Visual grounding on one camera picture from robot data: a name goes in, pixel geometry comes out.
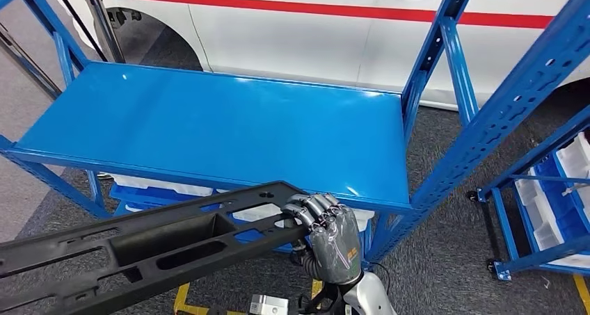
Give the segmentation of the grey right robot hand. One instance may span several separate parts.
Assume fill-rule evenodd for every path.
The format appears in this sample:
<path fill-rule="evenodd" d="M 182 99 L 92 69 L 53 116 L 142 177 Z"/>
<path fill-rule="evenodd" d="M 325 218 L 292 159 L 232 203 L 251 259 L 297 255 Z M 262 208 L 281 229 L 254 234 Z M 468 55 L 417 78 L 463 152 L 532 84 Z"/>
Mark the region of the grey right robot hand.
<path fill-rule="evenodd" d="M 307 236 L 291 242 L 296 262 L 315 280 L 348 284 L 362 275 L 360 238 L 352 209 L 330 193 L 295 194 L 281 211 L 292 218 L 286 228 L 306 228 Z"/>

